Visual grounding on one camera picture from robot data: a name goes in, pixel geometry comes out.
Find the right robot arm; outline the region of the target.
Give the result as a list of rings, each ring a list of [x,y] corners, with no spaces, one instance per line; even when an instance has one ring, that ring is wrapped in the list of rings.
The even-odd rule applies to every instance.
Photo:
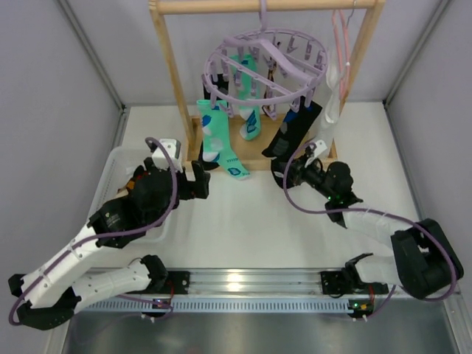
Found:
[[[350,168],[334,162],[323,169],[318,159],[304,155],[282,169],[283,188],[307,184],[326,198],[321,214],[351,232],[385,245],[389,256],[366,252],[348,260],[343,272],[356,285],[374,282],[396,285],[415,299],[435,301],[444,290],[450,296],[463,276],[463,267],[442,227],[430,218],[411,221],[373,209],[353,192]]]

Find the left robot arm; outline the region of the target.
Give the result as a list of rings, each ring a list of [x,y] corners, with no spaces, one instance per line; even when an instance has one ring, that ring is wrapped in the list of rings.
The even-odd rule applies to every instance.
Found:
[[[84,308],[122,294],[154,294],[168,282],[168,271],[155,254],[138,257],[124,268],[88,275],[102,256],[123,250],[163,225],[180,201],[206,199],[210,174],[192,162],[195,176],[185,170],[159,168],[146,158],[114,198],[105,202],[79,233],[50,261],[29,274],[8,280],[16,296],[8,320],[12,326],[50,330]]]

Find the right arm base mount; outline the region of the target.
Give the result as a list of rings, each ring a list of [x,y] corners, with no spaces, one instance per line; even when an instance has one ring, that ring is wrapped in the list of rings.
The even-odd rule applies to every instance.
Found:
[[[321,271],[322,293],[332,297],[344,295],[386,295],[388,285],[379,282],[365,283],[347,271]]]

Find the black blue grey sock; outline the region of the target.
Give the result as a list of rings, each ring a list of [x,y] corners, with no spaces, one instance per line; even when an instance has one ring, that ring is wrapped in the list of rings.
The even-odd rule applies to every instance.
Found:
[[[279,188],[283,188],[282,179],[289,158],[302,143],[321,112],[322,107],[318,103],[311,101],[306,107],[305,99],[302,98],[299,110],[288,110],[274,138],[262,151],[262,155],[271,160],[271,174]]]

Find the purple round clip hanger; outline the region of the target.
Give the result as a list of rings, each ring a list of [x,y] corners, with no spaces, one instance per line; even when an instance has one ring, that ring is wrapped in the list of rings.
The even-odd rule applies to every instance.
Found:
[[[305,106],[309,106],[327,72],[328,51],[318,39],[295,29],[269,27],[268,16],[263,16],[260,10],[259,20],[259,29],[226,36],[204,64],[201,80],[211,93],[209,100],[212,105],[219,100],[226,101],[228,105],[224,111],[229,116],[233,116],[234,107],[243,105],[261,108],[265,104],[288,104],[297,111],[304,98]],[[255,72],[231,59],[232,55],[238,55],[238,59],[242,60],[247,54],[254,58],[257,65]],[[277,64],[277,71],[274,82],[271,82],[267,75],[273,62]],[[237,98],[243,72],[251,76],[251,94],[255,95],[256,88],[260,90],[259,99]],[[229,81],[228,94],[223,94],[212,84],[219,73],[225,81]],[[264,98],[266,86],[273,92],[272,98]]]

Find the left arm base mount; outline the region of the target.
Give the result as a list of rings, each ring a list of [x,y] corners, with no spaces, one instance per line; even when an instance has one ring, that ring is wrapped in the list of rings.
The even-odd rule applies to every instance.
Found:
[[[189,271],[169,271],[165,280],[152,281],[146,289],[128,294],[187,295],[189,285]]]

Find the argyle red orange sock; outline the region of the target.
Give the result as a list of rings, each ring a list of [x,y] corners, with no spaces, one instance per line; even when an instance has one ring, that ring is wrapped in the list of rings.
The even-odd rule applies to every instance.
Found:
[[[146,169],[142,166],[142,165],[139,165],[133,172],[133,175],[131,176],[131,178],[128,180],[128,182],[126,183],[125,185],[125,189],[129,192],[131,191],[135,185],[136,185],[136,182],[141,179],[142,177],[146,176],[148,173],[146,171]]]

